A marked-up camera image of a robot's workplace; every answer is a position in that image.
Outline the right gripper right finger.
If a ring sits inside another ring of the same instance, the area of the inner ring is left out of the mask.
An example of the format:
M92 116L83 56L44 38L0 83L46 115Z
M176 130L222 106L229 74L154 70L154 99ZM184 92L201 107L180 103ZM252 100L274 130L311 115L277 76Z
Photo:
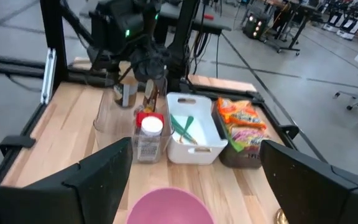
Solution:
M271 140L260 160L289 223L358 223L358 175Z

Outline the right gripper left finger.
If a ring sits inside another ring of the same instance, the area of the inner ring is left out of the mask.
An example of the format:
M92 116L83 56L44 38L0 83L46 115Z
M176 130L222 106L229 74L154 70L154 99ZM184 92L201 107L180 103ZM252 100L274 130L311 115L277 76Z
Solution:
M131 164L126 137L26 187L0 186L0 223L111 224Z

